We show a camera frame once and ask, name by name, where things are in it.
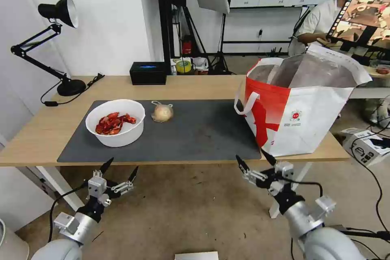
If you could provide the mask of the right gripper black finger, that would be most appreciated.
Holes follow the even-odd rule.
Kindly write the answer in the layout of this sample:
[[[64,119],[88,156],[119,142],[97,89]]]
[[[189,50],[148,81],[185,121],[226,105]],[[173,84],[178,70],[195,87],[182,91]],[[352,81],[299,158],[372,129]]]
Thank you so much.
[[[238,167],[243,173],[244,179],[246,179],[248,182],[254,184],[254,185],[262,185],[266,181],[266,175],[258,172],[258,171],[252,171],[246,162],[238,155],[236,155],[236,160],[238,162]]]
[[[265,159],[268,161],[268,163],[275,168],[275,165],[277,164],[277,160],[274,156],[267,153],[266,151],[262,150],[262,155],[265,157]]]

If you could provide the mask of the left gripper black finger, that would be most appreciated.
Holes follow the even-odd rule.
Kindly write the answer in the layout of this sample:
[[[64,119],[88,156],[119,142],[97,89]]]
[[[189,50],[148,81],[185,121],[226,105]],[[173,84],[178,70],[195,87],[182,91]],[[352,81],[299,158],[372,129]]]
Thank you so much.
[[[136,178],[139,166],[136,166],[129,176],[128,180],[111,187],[111,191],[115,195],[124,195],[134,188],[133,182]]]
[[[108,161],[106,161],[103,165],[101,165],[101,167],[98,169],[98,170],[94,170],[93,171],[93,178],[94,177],[97,177],[97,178],[102,178],[104,176],[104,174],[106,173],[106,171],[109,169],[109,167],[111,166],[112,162],[114,160],[114,157],[110,158]]]

